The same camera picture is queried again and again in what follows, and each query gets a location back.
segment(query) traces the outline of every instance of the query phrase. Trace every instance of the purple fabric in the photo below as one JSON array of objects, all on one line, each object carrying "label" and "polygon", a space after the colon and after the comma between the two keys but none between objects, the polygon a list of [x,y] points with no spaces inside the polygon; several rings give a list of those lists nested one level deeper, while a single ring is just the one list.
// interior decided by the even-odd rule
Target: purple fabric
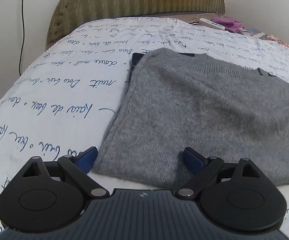
[{"label": "purple fabric", "polygon": [[239,28],[244,29],[242,23],[238,22],[236,19],[216,17],[212,18],[211,21],[223,25],[226,31],[229,31],[231,33],[237,33],[239,31]]}]

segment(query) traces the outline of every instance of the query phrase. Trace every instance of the wire on wall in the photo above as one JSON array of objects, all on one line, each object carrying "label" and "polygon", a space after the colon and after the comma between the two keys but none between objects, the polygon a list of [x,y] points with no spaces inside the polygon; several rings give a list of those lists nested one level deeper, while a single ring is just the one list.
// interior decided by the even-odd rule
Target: wire on wall
[{"label": "wire on wall", "polygon": [[24,22],[24,0],[21,0],[21,18],[22,18],[22,46],[21,46],[21,52],[20,52],[20,59],[19,59],[19,76],[21,76],[21,58],[22,58],[22,51],[24,49],[25,44],[25,22]]}]

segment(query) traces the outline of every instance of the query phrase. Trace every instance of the folded sweater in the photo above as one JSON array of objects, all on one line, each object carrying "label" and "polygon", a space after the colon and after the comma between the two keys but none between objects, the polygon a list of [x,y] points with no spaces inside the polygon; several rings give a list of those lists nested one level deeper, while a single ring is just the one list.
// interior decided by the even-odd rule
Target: folded sweater
[{"label": "folded sweater", "polygon": [[274,184],[289,184],[289,84],[206,54],[145,54],[94,171],[177,187],[192,177],[185,147],[225,162],[248,157]]}]

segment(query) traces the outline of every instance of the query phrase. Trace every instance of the mattress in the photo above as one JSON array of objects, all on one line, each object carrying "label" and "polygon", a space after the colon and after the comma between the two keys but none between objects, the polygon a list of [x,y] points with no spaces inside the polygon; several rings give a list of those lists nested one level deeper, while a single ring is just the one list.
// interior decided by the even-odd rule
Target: mattress
[{"label": "mattress", "polygon": [[[86,23],[43,53],[0,100],[0,193],[32,156],[53,161],[90,146],[99,149],[126,95],[132,54],[161,47],[260,67],[289,83],[289,49],[274,41],[173,18]],[[92,171],[88,175],[110,192],[152,188]],[[289,185],[278,188],[288,204],[281,230],[289,234]]]}]

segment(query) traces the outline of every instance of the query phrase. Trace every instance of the green patterned headboard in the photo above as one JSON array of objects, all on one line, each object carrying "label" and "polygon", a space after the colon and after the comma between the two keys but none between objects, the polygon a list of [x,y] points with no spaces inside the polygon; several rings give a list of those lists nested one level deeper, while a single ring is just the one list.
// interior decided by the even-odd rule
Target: green patterned headboard
[{"label": "green patterned headboard", "polygon": [[47,43],[93,20],[186,11],[223,14],[224,0],[60,0],[50,22]]}]

